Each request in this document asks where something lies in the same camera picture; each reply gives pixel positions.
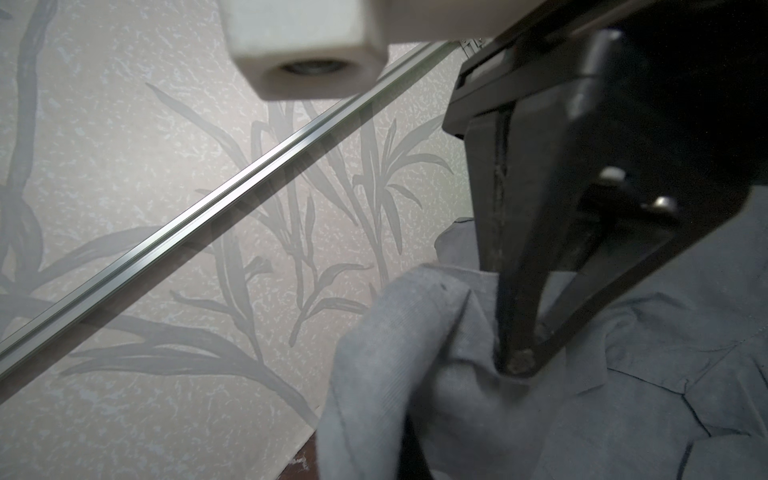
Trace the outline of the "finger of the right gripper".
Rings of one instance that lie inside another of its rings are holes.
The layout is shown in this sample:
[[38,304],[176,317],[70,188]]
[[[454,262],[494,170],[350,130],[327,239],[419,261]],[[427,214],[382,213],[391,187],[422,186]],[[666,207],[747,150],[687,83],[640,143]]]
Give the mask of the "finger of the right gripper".
[[749,191],[682,124],[621,32],[533,66],[547,80],[494,115],[495,362],[517,378],[732,218]]
[[482,271],[505,267],[506,190],[510,172],[510,108],[473,118],[464,136],[468,174]]

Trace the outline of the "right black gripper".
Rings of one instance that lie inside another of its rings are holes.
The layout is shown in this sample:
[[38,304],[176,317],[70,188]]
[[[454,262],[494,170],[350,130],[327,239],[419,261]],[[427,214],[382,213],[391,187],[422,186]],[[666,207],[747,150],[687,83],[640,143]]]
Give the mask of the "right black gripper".
[[460,70],[443,120],[509,106],[512,71],[602,29],[624,34],[710,141],[754,179],[767,177],[767,4],[764,1],[543,1]]

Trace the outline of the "grey long sleeve shirt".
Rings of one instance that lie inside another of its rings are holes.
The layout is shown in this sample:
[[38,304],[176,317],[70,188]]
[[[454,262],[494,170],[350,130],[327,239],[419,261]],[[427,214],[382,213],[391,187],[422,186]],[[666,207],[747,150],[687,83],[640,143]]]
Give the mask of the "grey long sleeve shirt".
[[469,222],[340,340],[323,479],[394,479],[407,422],[435,479],[763,479],[767,191],[603,310],[529,384],[492,361],[496,278]]

